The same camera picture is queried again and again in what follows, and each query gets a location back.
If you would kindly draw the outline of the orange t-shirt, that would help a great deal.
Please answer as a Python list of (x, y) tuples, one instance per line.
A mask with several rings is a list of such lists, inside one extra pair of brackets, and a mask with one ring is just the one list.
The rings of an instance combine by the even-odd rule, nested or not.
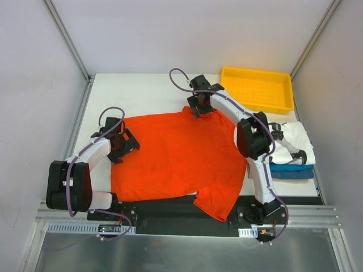
[(215, 111), (196, 118), (180, 112), (129, 117), (138, 150), (111, 168), (111, 190), (120, 201), (195, 194), (194, 205), (224, 222), (242, 189), (247, 161), (234, 142), (234, 124)]

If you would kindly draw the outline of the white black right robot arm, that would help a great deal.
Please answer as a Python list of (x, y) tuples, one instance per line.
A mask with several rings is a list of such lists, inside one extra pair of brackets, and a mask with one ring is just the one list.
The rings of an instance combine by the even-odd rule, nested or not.
[(188, 81), (193, 95), (187, 101), (195, 117), (213, 111), (221, 112), (237, 129), (236, 144), (240, 154), (247, 159), (254, 182), (254, 207), (243, 213), (245, 221), (261, 226), (269, 223), (280, 209), (272, 184), (269, 167), (270, 147), (275, 146), (268, 129), (265, 113), (253, 113), (235, 99), (218, 83), (211, 85), (204, 75)]

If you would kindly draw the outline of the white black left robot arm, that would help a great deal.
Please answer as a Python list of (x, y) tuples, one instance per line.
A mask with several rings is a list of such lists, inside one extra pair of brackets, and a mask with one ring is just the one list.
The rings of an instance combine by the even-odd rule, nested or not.
[(140, 144), (126, 128), (124, 120), (108, 117), (105, 126), (94, 133), (79, 153), (66, 160), (55, 160), (49, 166), (46, 206), (54, 210), (67, 210), (71, 216), (77, 212), (100, 210), (107, 220), (115, 220), (120, 207), (114, 203), (116, 195), (92, 188), (91, 172), (107, 158), (111, 164), (120, 164), (123, 157)]

